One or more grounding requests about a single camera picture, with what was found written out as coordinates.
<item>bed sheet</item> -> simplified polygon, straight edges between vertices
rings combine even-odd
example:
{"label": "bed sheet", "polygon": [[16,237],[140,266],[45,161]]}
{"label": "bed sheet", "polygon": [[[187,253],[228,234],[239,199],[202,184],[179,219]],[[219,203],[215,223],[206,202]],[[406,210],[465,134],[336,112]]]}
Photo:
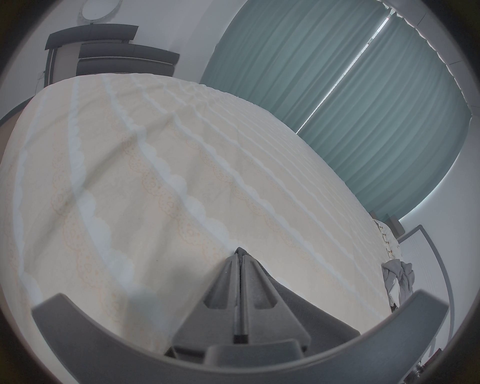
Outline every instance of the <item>bed sheet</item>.
{"label": "bed sheet", "polygon": [[33,351],[63,382],[31,307],[66,294],[163,353],[237,247],[365,332],[390,314],[377,225],[269,112],[149,74],[81,76],[24,109],[0,165],[0,284]]}

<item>white wall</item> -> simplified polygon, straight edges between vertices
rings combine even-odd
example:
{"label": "white wall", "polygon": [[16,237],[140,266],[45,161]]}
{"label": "white wall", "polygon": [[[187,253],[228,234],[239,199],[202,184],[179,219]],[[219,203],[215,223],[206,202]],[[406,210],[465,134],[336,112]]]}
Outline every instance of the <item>white wall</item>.
{"label": "white wall", "polygon": [[[123,0],[108,22],[138,25],[133,43],[179,53],[174,76],[198,82],[216,44],[245,1]],[[43,87],[47,38],[53,32],[79,25],[83,3],[59,1],[23,40],[0,78],[0,118],[32,97],[36,87]]]}
{"label": "white wall", "polygon": [[435,244],[452,284],[456,332],[480,289],[480,117],[443,180],[400,222],[406,232],[422,224]]}

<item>white pillow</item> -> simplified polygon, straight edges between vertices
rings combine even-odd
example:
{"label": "white pillow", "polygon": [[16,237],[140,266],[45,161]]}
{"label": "white pillow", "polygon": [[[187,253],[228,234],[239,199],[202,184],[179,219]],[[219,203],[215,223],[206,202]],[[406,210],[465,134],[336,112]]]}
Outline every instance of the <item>white pillow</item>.
{"label": "white pillow", "polygon": [[382,223],[381,221],[378,221],[375,219],[373,220],[375,221],[375,223],[377,223],[378,228],[384,237],[385,247],[387,248],[387,251],[388,251],[388,257],[390,259],[401,259],[402,252],[400,251],[400,245],[398,244],[398,241],[395,239],[395,236],[393,235],[392,230],[388,227],[387,224]]}

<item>curtain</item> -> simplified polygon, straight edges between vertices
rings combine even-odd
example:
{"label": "curtain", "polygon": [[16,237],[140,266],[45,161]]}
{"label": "curtain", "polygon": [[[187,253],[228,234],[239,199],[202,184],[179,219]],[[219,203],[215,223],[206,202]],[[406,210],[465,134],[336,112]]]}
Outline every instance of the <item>curtain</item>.
{"label": "curtain", "polygon": [[296,130],[388,12],[374,0],[249,0],[201,83],[257,104]]}
{"label": "curtain", "polygon": [[367,211],[400,218],[447,173],[470,118],[437,53],[394,16],[299,136]]}

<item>gray cloth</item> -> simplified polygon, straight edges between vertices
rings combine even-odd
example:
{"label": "gray cloth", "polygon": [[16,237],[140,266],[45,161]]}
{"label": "gray cloth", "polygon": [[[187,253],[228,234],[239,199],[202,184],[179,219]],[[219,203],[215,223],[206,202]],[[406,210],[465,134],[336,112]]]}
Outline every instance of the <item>gray cloth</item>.
{"label": "gray cloth", "polygon": [[413,293],[415,274],[412,270],[412,263],[405,264],[398,259],[389,260],[382,264],[382,272],[387,292],[392,289],[395,278],[398,279],[400,285],[399,301],[402,305]]}

